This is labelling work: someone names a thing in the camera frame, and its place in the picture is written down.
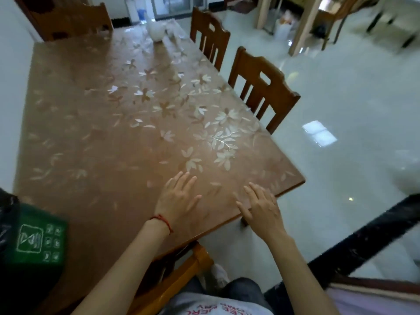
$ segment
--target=table top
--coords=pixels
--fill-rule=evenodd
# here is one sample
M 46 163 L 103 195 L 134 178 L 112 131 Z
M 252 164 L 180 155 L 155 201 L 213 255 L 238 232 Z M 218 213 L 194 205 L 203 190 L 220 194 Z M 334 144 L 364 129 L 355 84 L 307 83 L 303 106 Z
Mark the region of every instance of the table top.
M 85 296 L 152 215 L 164 183 L 197 176 L 202 199 L 159 254 L 239 216 L 253 181 L 276 195 L 304 178 L 175 21 L 34 46 L 15 193 L 69 222 L 66 268 L 44 302 Z

